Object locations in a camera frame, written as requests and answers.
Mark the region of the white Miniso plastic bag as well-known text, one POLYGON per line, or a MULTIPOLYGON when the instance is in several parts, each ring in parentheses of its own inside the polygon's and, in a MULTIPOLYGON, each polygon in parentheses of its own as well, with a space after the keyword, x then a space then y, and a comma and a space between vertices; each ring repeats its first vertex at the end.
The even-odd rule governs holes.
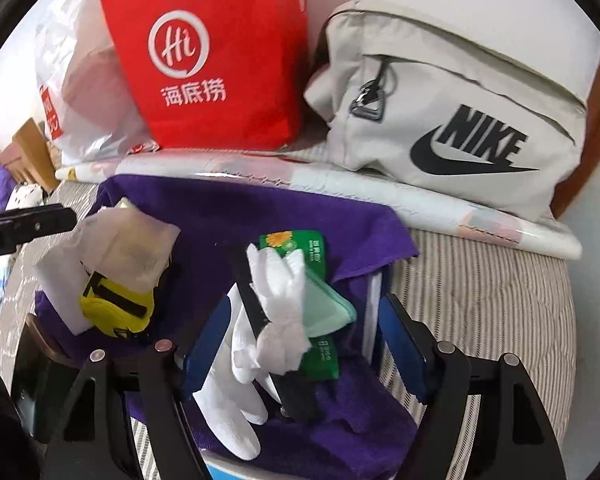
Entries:
POLYGON ((65 166, 158 148, 140 116, 100 0, 64 0, 35 33, 45 134, 65 166))

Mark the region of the grey Nike bag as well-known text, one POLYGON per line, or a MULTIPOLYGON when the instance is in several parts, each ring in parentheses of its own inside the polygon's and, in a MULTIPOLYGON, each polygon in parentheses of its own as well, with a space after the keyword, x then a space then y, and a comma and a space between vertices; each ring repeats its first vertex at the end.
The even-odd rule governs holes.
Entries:
POLYGON ((350 1, 326 20, 304 97, 334 165, 534 221, 579 165, 584 103, 425 15, 350 1))

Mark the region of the colourful bedding pile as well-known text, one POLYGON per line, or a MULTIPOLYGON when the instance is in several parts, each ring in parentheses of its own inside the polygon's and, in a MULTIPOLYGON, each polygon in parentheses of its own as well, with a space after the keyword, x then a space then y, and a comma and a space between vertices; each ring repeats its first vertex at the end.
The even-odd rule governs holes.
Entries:
POLYGON ((0 165, 0 212, 41 206, 44 192, 39 184, 20 184, 0 165))

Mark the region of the mint green cloth pouch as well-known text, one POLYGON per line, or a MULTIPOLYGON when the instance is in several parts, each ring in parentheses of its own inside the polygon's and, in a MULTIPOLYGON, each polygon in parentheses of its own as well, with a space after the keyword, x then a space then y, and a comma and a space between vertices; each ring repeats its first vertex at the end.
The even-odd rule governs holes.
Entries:
POLYGON ((311 269, 306 270, 302 306, 303 327, 309 338, 336 333, 358 318, 353 304, 311 269))

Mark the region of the white patterned paper roll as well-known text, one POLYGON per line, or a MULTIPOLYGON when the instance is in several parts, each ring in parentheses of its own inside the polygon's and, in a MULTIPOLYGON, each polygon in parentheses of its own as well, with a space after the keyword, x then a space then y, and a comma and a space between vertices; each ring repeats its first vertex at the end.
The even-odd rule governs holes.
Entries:
POLYGON ((321 162, 294 162, 270 155, 175 150, 62 166, 56 170, 55 177, 61 181, 102 183, 117 174, 226 181, 362 200, 392 208, 403 223, 413 229, 562 260, 578 260, 582 256, 582 245, 577 237, 556 220, 544 217, 532 222, 461 198, 321 162))

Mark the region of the white cotton glove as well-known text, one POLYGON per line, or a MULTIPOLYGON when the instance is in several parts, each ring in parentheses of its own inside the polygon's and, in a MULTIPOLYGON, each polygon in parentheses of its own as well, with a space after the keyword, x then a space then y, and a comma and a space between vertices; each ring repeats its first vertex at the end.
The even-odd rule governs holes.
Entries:
POLYGON ((253 384, 238 382, 232 371, 232 342, 238 313, 242 307, 237 285, 227 293, 230 300, 230 324, 220 343, 202 388, 194 399, 212 434, 228 452, 240 460, 254 460, 261 452, 253 425, 268 420, 262 399, 253 384))
POLYGON ((232 371, 238 382, 250 384, 266 374, 283 376, 300 368, 311 348, 303 327, 302 311, 306 266, 300 249, 282 257, 273 248, 249 245, 245 251, 254 292, 266 317, 256 332, 250 325, 245 295, 234 327, 232 371))

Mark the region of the yellow black sock bundle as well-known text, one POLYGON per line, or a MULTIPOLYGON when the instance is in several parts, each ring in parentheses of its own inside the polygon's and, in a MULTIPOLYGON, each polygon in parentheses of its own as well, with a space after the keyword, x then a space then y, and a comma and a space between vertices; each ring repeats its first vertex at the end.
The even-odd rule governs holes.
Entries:
POLYGON ((94 271, 80 297, 83 315, 108 337, 126 341, 147 338, 170 278, 170 266, 168 261, 150 292, 133 292, 94 271))

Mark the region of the red Haidilao paper bag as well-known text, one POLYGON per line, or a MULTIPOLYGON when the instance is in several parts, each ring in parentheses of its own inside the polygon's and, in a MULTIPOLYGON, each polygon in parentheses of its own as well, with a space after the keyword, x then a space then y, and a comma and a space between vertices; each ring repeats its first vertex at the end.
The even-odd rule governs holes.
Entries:
POLYGON ((275 151, 302 128, 306 0, 100 0, 160 148, 275 151))

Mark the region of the striped quilted bed cover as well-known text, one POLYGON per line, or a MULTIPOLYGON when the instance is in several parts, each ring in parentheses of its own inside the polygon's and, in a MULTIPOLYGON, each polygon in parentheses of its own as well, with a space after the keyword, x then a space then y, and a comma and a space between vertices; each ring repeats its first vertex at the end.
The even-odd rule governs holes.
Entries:
MULTIPOLYGON (((534 382, 557 437, 568 425, 576 377, 576 318, 566 264, 559 259, 404 226, 379 204, 284 188, 230 182, 132 176, 64 182, 52 201, 85 217, 122 198, 178 226, 173 261, 183 273, 170 297, 173 325, 193 315, 189 292, 230 287, 224 240, 256 240, 288 230, 320 232, 330 286, 364 311, 370 278, 382 281, 414 320, 468 356, 494 360, 515 353, 534 382)), ((257 428, 261 455, 248 464, 307 479, 390 479, 404 459, 424 410, 385 356, 378 370, 358 359, 342 364, 336 408, 323 430, 302 434, 272 420, 257 428)), ((230 460, 195 403, 187 415, 197 444, 230 460)))

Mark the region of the blue cardboard box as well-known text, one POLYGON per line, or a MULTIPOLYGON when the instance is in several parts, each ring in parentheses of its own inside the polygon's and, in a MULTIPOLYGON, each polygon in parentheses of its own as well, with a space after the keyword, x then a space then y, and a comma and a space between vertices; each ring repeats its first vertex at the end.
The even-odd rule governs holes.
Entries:
POLYGON ((200 454, 213 479, 279 479, 278 474, 242 462, 241 460, 230 460, 208 450, 202 450, 200 454))

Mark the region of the wooden bedside furniture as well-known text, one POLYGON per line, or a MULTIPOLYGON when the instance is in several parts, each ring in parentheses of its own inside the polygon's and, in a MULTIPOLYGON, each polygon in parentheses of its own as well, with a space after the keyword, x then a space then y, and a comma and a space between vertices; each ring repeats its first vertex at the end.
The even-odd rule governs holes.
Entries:
POLYGON ((0 151, 0 165, 17 184, 38 184, 50 195, 59 185, 45 136, 32 118, 29 118, 0 151))

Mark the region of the purple towel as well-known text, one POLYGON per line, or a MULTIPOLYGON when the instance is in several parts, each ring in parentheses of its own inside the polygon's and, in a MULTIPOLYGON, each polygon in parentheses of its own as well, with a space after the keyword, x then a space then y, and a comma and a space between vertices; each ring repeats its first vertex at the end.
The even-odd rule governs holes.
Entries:
POLYGON ((416 255, 385 206, 124 174, 35 263, 71 359, 132 359, 134 417, 305 479, 387 479, 416 426, 363 358, 367 279, 416 255))

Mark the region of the clear plastic bag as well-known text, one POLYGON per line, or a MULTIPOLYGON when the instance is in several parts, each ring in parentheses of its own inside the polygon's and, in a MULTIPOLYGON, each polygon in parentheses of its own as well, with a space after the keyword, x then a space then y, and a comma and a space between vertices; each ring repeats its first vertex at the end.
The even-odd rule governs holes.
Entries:
POLYGON ((158 285, 180 234, 135 207, 108 207, 82 220, 71 243, 87 271, 143 294, 158 285))

